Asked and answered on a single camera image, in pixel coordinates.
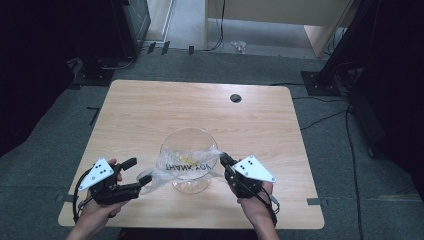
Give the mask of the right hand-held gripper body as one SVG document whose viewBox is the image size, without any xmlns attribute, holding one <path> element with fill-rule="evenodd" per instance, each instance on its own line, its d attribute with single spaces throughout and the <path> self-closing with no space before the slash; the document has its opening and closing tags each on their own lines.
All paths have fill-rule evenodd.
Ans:
<svg viewBox="0 0 424 240">
<path fill-rule="evenodd" d="M 262 189 L 263 182 L 275 183 L 276 178 L 253 155 L 224 167 L 224 177 L 237 198 L 251 198 Z"/>
</svg>

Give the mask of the clear smiley plastic bag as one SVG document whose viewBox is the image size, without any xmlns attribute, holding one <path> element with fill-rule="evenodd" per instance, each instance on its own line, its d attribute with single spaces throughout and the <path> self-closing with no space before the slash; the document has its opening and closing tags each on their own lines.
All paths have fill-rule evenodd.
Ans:
<svg viewBox="0 0 424 240">
<path fill-rule="evenodd" d="M 141 195 L 152 193 L 171 184 L 184 194 L 204 191 L 213 178 L 223 180 L 224 168 L 219 163 L 221 152 L 214 147 L 195 151 L 163 150 L 156 166 L 141 172 L 137 179 L 151 176 L 152 181 L 144 186 Z"/>
</svg>

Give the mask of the beige wooden desk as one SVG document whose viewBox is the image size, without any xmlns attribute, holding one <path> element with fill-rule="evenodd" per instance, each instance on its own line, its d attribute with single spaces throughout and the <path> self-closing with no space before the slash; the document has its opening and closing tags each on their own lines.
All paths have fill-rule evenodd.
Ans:
<svg viewBox="0 0 424 240">
<path fill-rule="evenodd" d="M 336 30 L 352 18 L 355 0 L 204 0 L 205 27 L 214 18 L 303 25 L 321 58 Z"/>
</svg>

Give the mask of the black stand post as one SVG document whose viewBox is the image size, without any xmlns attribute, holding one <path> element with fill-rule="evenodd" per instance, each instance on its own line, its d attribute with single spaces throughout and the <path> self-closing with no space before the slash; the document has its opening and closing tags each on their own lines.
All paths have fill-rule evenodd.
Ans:
<svg viewBox="0 0 424 240">
<path fill-rule="evenodd" d="M 368 58 L 381 0 L 361 0 L 359 8 L 333 54 L 319 72 L 316 85 L 329 86 L 337 73 L 361 67 Z"/>
</svg>

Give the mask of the dark curtain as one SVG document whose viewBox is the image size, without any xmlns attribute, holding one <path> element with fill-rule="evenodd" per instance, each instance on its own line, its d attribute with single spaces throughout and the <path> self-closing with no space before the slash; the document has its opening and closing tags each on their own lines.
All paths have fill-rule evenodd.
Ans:
<svg viewBox="0 0 424 240">
<path fill-rule="evenodd" d="M 0 157 L 26 141 L 73 79 L 76 30 L 103 0 L 0 0 Z"/>
<path fill-rule="evenodd" d="M 356 81 L 354 109 L 373 157 L 411 175 L 424 201 L 424 0 L 382 0 L 384 37 Z"/>
</svg>

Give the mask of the black stand base plate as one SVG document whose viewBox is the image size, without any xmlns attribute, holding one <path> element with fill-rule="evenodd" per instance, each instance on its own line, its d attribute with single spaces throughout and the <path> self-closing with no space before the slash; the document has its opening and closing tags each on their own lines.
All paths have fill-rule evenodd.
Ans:
<svg viewBox="0 0 424 240">
<path fill-rule="evenodd" d="M 301 77 L 310 96 L 340 96 L 337 85 L 320 72 L 302 71 Z"/>
</svg>

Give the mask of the clear round plastic bin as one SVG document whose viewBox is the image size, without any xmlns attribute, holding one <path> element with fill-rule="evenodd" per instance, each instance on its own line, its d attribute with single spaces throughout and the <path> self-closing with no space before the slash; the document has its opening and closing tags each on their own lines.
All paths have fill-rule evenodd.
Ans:
<svg viewBox="0 0 424 240">
<path fill-rule="evenodd" d="M 165 149 L 195 151 L 209 147 L 218 150 L 215 139 L 209 133 L 198 128 L 181 128 L 172 132 L 163 141 L 160 153 Z"/>
</svg>

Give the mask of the dark floor base plate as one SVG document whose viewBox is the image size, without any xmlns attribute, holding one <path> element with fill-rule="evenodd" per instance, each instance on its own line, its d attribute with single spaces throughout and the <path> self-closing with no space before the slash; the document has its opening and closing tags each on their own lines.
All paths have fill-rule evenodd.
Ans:
<svg viewBox="0 0 424 240">
<path fill-rule="evenodd" d="M 114 74 L 113 69 L 99 68 L 89 70 L 79 58 L 71 59 L 67 64 L 74 73 L 69 89 L 80 89 L 82 86 L 108 87 Z"/>
</svg>

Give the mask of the person's left hand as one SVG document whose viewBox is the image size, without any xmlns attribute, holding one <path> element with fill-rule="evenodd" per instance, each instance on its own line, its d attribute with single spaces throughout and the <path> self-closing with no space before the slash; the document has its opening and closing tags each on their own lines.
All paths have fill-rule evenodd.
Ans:
<svg viewBox="0 0 424 240">
<path fill-rule="evenodd" d="M 126 204 L 127 201 L 112 205 L 99 205 L 96 202 L 89 202 L 83 208 L 76 227 L 88 235 L 94 235 L 104 228 L 107 222 L 115 217 Z"/>
</svg>

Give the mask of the person's right hand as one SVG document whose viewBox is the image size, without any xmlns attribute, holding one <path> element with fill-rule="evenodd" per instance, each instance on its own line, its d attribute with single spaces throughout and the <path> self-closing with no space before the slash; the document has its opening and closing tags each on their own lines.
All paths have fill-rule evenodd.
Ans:
<svg viewBox="0 0 424 240">
<path fill-rule="evenodd" d="M 270 203 L 267 194 L 272 193 L 273 184 L 264 182 L 263 188 L 265 191 L 259 192 L 258 196 L 261 197 L 265 202 Z M 241 205 L 245 216 L 254 227 L 273 225 L 271 215 L 265 204 L 258 200 L 256 197 L 238 198 L 237 202 Z"/>
</svg>

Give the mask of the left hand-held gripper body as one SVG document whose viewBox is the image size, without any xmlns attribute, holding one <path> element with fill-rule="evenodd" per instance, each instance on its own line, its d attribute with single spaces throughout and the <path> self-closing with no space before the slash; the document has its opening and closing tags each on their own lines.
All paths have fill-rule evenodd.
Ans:
<svg viewBox="0 0 424 240">
<path fill-rule="evenodd" d="M 100 157 L 82 178 L 78 190 L 88 189 L 99 205 L 112 205 L 136 199 L 140 192 L 139 183 L 118 184 L 117 176 L 122 171 L 121 164 L 111 165 L 104 157 Z"/>
</svg>

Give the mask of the black cabinet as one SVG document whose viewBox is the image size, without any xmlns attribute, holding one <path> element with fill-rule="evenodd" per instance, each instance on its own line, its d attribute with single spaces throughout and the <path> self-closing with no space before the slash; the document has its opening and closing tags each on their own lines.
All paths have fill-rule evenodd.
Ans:
<svg viewBox="0 0 424 240">
<path fill-rule="evenodd" d="M 136 58 L 151 18 L 147 0 L 111 0 L 123 58 Z"/>
</svg>

